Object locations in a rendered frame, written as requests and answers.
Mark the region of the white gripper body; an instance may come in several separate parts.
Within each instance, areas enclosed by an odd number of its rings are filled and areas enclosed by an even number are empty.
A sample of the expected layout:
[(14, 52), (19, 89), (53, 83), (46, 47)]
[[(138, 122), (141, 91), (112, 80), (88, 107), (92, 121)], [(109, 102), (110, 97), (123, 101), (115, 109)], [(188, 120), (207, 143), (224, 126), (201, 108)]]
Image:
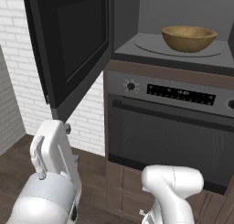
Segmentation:
[(64, 124), (59, 120), (49, 120), (42, 123), (39, 130), (45, 139), (42, 143), (41, 154), (49, 172), (56, 174), (64, 172), (68, 176), (74, 187), (76, 203), (79, 204), (82, 184)]

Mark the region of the brown wooden bowl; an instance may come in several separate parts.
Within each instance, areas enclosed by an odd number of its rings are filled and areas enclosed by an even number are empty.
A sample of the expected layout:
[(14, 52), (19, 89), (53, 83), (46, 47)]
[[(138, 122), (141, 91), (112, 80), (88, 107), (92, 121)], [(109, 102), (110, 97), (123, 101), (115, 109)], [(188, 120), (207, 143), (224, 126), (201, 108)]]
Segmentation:
[(163, 27), (161, 33), (168, 47), (184, 53), (199, 52), (207, 48), (218, 36), (214, 30), (191, 26)]

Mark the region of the grey microwave turntable plate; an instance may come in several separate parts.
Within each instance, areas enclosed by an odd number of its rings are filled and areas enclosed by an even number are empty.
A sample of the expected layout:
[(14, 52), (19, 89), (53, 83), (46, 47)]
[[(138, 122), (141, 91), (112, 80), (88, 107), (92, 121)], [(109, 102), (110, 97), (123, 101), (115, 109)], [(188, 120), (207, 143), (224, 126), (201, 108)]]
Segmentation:
[(183, 58), (206, 58), (220, 55), (225, 50), (225, 45), (222, 41), (214, 41), (207, 48), (196, 53), (185, 53), (172, 50), (168, 47), (160, 35), (143, 35), (138, 37), (134, 44), (143, 50), (172, 57)]

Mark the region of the black microwave door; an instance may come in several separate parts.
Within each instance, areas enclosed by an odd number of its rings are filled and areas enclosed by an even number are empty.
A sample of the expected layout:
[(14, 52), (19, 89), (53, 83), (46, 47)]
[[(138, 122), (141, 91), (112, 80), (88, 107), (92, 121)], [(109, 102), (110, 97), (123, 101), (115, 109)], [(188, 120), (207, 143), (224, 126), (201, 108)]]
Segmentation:
[(24, 0), (52, 118), (65, 122), (111, 59), (111, 0)]

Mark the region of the brown wooden drawer front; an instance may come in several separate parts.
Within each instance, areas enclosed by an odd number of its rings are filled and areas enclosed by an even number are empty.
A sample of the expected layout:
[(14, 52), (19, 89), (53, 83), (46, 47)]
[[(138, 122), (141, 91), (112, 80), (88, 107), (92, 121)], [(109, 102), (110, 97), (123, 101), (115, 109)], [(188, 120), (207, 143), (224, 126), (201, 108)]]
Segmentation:
[(136, 196), (152, 198), (152, 195), (144, 190), (141, 175), (140, 170), (124, 166), (122, 168), (122, 189)]
[(151, 197), (119, 193), (119, 210), (136, 219), (143, 218), (150, 211), (152, 205), (153, 199)]

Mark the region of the dark glass oven door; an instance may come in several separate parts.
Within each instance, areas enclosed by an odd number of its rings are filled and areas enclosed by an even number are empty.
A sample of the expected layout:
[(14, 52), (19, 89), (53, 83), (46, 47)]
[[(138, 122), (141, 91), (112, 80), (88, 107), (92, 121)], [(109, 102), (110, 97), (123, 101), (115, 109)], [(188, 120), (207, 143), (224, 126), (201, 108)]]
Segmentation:
[(114, 100), (134, 107), (184, 114), (185, 117), (233, 124), (234, 118), (190, 111), (156, 102), (108, 96), (109, 160), (134, 169), (148, 165), (195, 168), (205, 180), (204, 189), (225, 194), (234, 175), (234, 133), (190, 123), (171, 121), (112, 106)]

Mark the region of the steel built-in oven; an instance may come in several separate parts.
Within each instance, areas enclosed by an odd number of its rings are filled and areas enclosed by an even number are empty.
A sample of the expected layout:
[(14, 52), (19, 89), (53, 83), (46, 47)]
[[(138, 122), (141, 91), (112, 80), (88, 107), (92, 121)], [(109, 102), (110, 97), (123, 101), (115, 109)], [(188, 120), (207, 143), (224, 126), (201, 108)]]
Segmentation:
[(234, 91), (107, 73), (109, 160), (192, 167), (223, 195), (234, 175)]

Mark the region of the black microwave oven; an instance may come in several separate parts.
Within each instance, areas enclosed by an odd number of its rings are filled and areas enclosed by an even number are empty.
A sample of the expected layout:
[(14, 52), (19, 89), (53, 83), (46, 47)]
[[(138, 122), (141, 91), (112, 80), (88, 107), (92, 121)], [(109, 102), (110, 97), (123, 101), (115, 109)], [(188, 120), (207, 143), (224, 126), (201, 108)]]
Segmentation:
[[(223, 51), (212, 57), (205, 51), (177, 57), (135, 45), (139, 37), (161, 37), (168, 26), (212, 29), (218, 33), (212, 45)], [(112, 0), (112, 57), (234, 77), (234, 0)]]

